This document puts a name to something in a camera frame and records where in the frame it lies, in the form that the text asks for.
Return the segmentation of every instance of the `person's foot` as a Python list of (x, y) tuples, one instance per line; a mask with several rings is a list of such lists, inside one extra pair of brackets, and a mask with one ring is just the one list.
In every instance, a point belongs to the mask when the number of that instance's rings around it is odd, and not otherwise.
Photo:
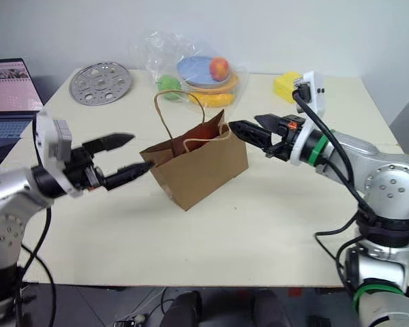
[(197, 291), (176, 297), (160, 327), (197, 327), (202, 317), (202, 298)]
[(283, 304), (270, 290), (259, 291), (252, 304), (252, 317), (256, 327), (291, 327)]

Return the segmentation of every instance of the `paper bag handle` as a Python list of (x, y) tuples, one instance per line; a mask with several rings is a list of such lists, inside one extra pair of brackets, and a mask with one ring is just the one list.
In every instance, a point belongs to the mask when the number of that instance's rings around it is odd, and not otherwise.
[(200, 106), (200, 108), (201, 108), (201, 110), (202, 110), (202, 113), (203, 113), (202, 123), (201, 123), (202, 125), (205, 123), (205, 122), (204, 122), (204, 121), (205, 121), (205, 114), (204, 114), (204, 113), (205, 113), (205, 109), (203, 108), (203, 105), (200, 103), (200, 101), (197, 99), (197, 97), (196, 97), (194, 94), (192, 94), (191, 92), (188, 92), (188, 91), (171, 89), (171, 90), (163, 90), (163, 91), (160, 91), (160, 92), (157, 92), (157, 93), (156, 93), (155, 97), (153, 98), (153, 101), (155, 102), (155, 108), (156, 108), (157, 114), (158, 114), (159, 117), (161, 118), (162, 125), (164, 125), (166, 131), (168, 132), (168, 135), (170, 136), (172, 156), (173, 156), (173, 157), (176, 157), (175, 145), (174, 145), (174, 142), (173, 142), (173, 137), (172, 137), (172, 135), (171, 135), (171, 132), (170, 132), (168, 126), (165, 124), (165, 120), (164, 120), (164, 118), (162, 117), (162, 113), (161, 113), (161, 110), (160, 110), (160, 108), (159, 108), (159, 104), (158, 104), (158, 102), (157, 102), (158, 97), (159, 97), (160, 95), (165, 94), (165, 93), (183, 93), (183, 94), (191, 95), (191, 96), (197, 101), (198, 105)]
[(188, 147), (186, 146), (186, 144), (189, 141), (197, 141), (197, 142), (212, 142), (212, 141), (225, 141), (227, 140), (230, 135), (232, 134), (232, 130), (230, 129), (229, 125), (224, 124), (220, 127), (219, 129), (219, 134), (221, 135), (223, 132), (223, 126), (227, 126), (228, 127), (228, 133), (226, 136), (224, 136), (223, 138), (210, 138), (210, 139), (204, 139), (204, 138), (187, 138), (186, 140), (183, 141), (183, 148), (185, 149), (185, 151), (188, 153), (190, 150), (188, 149)]

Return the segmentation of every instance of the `green ring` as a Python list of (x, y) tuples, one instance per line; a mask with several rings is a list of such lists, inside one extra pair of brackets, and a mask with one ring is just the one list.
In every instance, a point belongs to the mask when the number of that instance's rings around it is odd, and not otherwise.
[(320, 156), (321, 151), (326, 146), (328, 141), (329, 139), (327, 138), (327, 136), (323, 134), (320, 140), (318, 141), (318, 143), (316, 144), (316, 146), (314, 147), (314, 149), (312, 150), (311, 155), (309, 156), (309, 160), (308, 160), (309, 165), (315, 167), (316, 160)]
[(400, 295), (404, 295), (404, 293), (397, 287), (390, 286), (390, 285), (381, 285), (381, 284), (371, 284), (365, 285), (360, 287), (353, 296), (353, 307), (356, 312), (359, 312), (359, 299), (361, 298), (362, 294), (368, 291), (386, 291), (392, 292)]

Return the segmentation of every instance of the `red apple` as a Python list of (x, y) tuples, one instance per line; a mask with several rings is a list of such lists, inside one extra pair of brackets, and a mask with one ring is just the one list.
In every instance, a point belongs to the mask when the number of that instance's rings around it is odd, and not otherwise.
[(229, 75), (229, 63), (223, 57), (212, 58), (209, 71), (214, 80), (221, 82)]

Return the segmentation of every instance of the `perforated metal disc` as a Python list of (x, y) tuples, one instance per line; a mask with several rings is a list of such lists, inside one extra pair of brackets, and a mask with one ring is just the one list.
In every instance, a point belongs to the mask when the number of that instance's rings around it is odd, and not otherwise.
[(127, 69), (118, 63), (96, 63), (83, 68), (70, 82), (70, 95), (79, 104), (100, 106), (122, 97), (132, 84)]

